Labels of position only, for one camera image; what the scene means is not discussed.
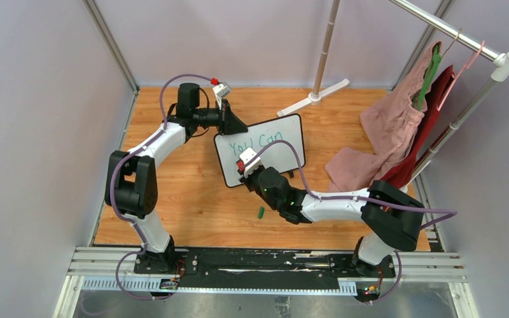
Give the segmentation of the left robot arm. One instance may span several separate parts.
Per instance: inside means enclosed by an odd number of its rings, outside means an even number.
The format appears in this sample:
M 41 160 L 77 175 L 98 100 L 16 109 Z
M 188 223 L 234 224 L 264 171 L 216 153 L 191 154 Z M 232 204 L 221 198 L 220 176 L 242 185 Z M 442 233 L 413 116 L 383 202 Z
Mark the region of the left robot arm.
M 137 260 L 145 268 L 167 274 L 179 263 L 174 240 L 162 226 L 156 212 L 158 200 L 157 167 L 189 139 L 198 128 L 213 127 L 219 134 L 245 133 L 248 128 L 237 118 L 226 100 L 231 88 L 213 79 L 215 106 L 200 106 L 205 91 L 196 83 L 178 88 L 177 102 L 172 104 L 160 127 L 138 146 L 124 152 L 116 150 L 109 157 L 105 202 L 118 218 L 136 230 L 142 250 Z

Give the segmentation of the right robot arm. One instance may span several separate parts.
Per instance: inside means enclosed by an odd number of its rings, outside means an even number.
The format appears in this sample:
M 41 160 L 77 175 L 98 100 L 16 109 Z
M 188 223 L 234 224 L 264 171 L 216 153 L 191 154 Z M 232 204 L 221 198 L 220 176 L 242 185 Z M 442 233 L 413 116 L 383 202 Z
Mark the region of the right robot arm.
M 361 237 L 348 265 L 360 276 L 378 272 L 394 251 L 413 252 L 418 245 L 422 204 L 389 184 L 374 181 L 369 188 L 349 193 L 314 193 L 289 184 L 274 168 L 257 168 L 240 179 L 287 222 L 361 221 L 371 232 Z

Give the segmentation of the small whiteboard black frame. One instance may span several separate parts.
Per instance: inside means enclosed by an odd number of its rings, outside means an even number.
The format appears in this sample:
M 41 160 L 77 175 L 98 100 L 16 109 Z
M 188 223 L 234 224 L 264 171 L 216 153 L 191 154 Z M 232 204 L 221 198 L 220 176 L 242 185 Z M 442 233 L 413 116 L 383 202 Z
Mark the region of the small whiteboard black frame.
M 248 148 L 259 152 L 276 140 L 285 140 L 292 147 L 278 143 L 265 150 L 260 158 L 266 167 L 272 166 L 283 173 L 306 165 L 302 118 L 299 114 L 290 114 L 250 125 L 245 133 L 215 136 L 215 149 L 225 185 L 232 188 L 241 184 L 236 165 L 240 153 Z

